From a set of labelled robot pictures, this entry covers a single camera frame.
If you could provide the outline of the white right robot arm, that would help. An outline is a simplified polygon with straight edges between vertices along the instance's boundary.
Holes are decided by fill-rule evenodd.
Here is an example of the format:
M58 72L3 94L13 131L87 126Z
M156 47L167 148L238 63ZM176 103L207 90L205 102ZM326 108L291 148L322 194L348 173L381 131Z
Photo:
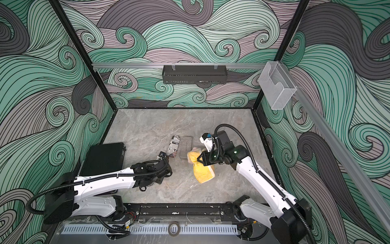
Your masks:
M235 146L225 131L216 135L204 133L200 142L206 150L198 156L204 166L226 164L262 195L265 203L258 203L247 195L233 202L237 221L257 221L272 231L281 244L298 244L309 237L312 210L307 200L299 200L278 185L253 159L248 144Z

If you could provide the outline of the yellow pink microfiber cloth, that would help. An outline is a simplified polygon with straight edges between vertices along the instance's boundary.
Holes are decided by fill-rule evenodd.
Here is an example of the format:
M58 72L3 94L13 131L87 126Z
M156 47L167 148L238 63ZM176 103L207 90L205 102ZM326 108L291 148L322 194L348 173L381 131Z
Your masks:
M194 147L187 153L188 163L193 165L194 176L200 184L215 178L214 166L204 166L203 163L197 160L203 151L203 149Z

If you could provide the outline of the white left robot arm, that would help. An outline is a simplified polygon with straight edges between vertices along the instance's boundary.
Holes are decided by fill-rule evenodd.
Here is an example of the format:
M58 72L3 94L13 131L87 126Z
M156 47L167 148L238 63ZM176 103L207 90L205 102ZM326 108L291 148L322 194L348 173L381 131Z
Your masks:
M56 224L72 216L121 218L125 213L122 199L103 194L120 189L138 188L140 191L154 183L161 184L172 170L167 157L137 163L131 167L101 175L78 176L63 174L45 196L44 224Z

